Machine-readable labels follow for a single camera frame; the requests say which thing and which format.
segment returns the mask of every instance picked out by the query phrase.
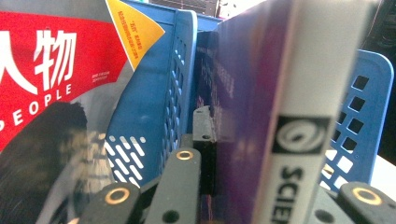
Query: blue basket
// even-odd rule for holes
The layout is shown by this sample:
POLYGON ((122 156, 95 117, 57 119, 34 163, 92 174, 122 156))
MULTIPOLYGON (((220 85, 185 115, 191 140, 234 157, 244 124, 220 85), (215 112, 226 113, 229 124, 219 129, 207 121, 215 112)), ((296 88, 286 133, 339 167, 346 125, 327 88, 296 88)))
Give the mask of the blue basket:
POLYGON ((215 29, 219 20, 193 11, 124 2, 165 30, 134 71, 106 136, 115 179, 142 186, 162 172, 166 158, 187 132, 196 34, 215 29))
POLYGON ((331 141, 321 185, 338 191, 342 184, 370 184, 393 83, 393 68, 384 56, 359 50, 346 99, 331 141))

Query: blue plastic basket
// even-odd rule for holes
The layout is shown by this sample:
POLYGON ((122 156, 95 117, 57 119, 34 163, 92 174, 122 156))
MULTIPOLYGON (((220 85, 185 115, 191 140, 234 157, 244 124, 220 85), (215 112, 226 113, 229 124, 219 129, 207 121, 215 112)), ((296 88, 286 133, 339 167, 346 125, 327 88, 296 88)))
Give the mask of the blue plastic basket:
POLYGON ((196 34, 215 29, 219 20, 193 11, 124 2, 165 30, 134 71, 106 136, 115 179, 142 186, 161 173, 187 131, 196 34))
POLYGON ((359 50, 357 64, 331 141, 321 185, 338 191, 346 182, 370 184, 393 83, 384 56, 359 50))

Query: chinese character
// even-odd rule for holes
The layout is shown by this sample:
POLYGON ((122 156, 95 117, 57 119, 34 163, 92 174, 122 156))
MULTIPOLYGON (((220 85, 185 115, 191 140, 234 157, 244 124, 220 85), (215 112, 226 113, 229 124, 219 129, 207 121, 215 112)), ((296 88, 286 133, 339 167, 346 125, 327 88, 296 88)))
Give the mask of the chinese character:
POLYGON ((76 39, 76 33, 65 34, 64 31, 58 31, 58 36, 55 40, 54 37, 51 37, 50 31, 37 31, 34 59, 36 61, 42 52, 43 63, 35 67, 35 74, 43 74, 44 91, 51 89, 56 81, 59 85, 62 80, 68 80, 73 76, 76 39), (54 60, 51 59, 50 54, 56 49, 58 50, 58 56, 52 76, 50 76, 50 68, 54 64, 54 60))
POLYGON ((37 95, 37 88, 26 80, 14 62, 9 31, 0 31, 0 83, 6 70, 18 85, 26 91, 37 95))

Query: purple cover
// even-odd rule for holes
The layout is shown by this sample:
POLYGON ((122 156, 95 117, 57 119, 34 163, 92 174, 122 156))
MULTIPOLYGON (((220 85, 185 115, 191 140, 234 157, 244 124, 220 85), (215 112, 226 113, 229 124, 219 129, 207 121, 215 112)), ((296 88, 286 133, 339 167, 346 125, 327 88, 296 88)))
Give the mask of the purple cover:
POLYGON ((210 219, 244 224, 252 219, 290 5, 265 1, 220 23, 209 40, 218 45, 211 100, 217 196, 210 219))

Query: yellow triangle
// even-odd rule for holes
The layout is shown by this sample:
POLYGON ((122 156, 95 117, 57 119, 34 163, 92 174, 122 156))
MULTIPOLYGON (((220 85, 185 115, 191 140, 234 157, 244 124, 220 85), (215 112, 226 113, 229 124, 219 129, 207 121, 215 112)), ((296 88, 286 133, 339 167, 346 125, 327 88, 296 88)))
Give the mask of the yellow triangle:
POLYGON ((128 60, 135 70, 165 30, 154 20, 120 0, 106 0, 128 60))

